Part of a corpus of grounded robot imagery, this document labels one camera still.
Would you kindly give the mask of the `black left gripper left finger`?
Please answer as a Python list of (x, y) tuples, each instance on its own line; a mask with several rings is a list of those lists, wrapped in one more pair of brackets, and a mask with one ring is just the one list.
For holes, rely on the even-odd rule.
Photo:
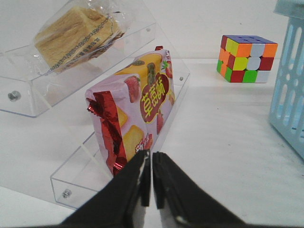
[(150, 203), (150, 151), (143, 150), (62, 225), (143, 225)]

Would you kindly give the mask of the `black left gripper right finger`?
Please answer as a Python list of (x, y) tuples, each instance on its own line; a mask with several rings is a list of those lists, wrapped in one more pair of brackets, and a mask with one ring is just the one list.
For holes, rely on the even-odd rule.
[(202, 190), (167, 154), (152, 155), (156, 207), (162, 225), (244, 225)]

